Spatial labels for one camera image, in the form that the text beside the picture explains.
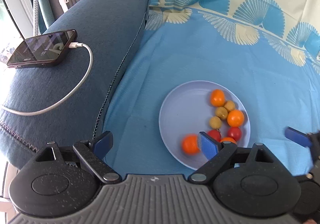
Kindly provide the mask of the red cherry tomato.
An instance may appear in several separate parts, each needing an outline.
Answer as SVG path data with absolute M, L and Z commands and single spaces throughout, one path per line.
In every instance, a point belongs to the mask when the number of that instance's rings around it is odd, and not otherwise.
M 210 136 L 212 139 L 220 142 L 220 140 L 221 140 L 221 133 L 220 133 L 219 130 L 213 129 L 213 130 L 208 131 L 207 134 L 208 134 L 208 136 Z
M 233 138 L 238 142 L 242 138 L 242 131 L 239 127 L 230 127 L 227 131 L 227 137 Z

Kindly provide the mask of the tan longan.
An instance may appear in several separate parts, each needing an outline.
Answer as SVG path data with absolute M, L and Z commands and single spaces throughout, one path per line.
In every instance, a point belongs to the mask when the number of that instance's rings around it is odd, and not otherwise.
M 232 100 L 228 100 L 226 101 L 226 103 L 224 104 L 224 108 L 230 112 L 236 109 L 236 105 Z
M 221 120 L 226 120 L 228 117 L 228 111 L 225 107 L 217 107 L 215 110 L 215 115 Z
M 219 117 L 217 116 L 214 116 L 214 117 L 211 117 L 210 120 L 209 120 L 209 125 L 212 129 L 214 130 L 218 130 L 221 128 L 222 126 L 222 121 Z

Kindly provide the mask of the small orange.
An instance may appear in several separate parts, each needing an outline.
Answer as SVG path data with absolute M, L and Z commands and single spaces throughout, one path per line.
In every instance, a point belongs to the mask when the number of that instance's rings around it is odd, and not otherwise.
M 181 148 L 185 154 L 195 155 L 200 152 L 200 149 L 197 146 L 197 135 L 188 134 L 181 141 Z
M 214 107 L 222 107 L 225 104 L 225 94 L 221 89 L 214 89 L 210 95 L 210 104 Z

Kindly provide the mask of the orange mid tablecloth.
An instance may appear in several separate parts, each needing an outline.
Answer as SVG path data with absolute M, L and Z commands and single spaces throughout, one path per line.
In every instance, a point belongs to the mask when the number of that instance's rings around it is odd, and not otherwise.
M 244 123 L 244 120 L 244 114 L 240 110 L 232 110 L 228 113 L 227 123 L 231 127 L 240 127 Z

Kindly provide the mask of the lavender plate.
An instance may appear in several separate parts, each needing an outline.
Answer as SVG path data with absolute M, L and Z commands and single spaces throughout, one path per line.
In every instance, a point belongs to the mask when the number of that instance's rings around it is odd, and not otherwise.
M 188 134 L 199 134 L 211 130 L 209 120 L 214 116 L 215 107 L 210 103 L 213 90 L 220 89 L 226 100 L 235 103 L 236 109 L 244 114 L 240 126 L 242 137 L 239 147 L 249 145 L 251 126 L 247 111 L 240 99 L 229 89 L 210 81 L 189 81 L 174 88 L 164 99 L 159 112 L 159 132 L 164 145 L 171 155 L 184 166 L 197 170 L 208 159 L 200 152 L 187 155 L 181 148 L 183 138 Z

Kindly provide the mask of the black smartphone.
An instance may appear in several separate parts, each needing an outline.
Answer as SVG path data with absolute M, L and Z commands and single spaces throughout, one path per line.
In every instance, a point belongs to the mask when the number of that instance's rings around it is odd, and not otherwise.
M 66 57 L 69 45 L 76 38 L 73 29 L 27 38 L 15 49 L 7 66 L 17 69 L 56 66 Z

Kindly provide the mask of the blue fan-pattern tablecloth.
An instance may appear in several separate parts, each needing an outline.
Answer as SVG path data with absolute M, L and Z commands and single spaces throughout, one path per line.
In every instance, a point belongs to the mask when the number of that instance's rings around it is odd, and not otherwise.
M 105 117 L 114 136 L 105 161 L 121 175 L 189 175 L 165 147 L 158 115 L 172 89 L 203 80 L 244 104 L 250 143 L 305 174 L 310 152 L 283 130 L 319 130 L 318 57 L 319 0 L 151 0 L 142 45 Z

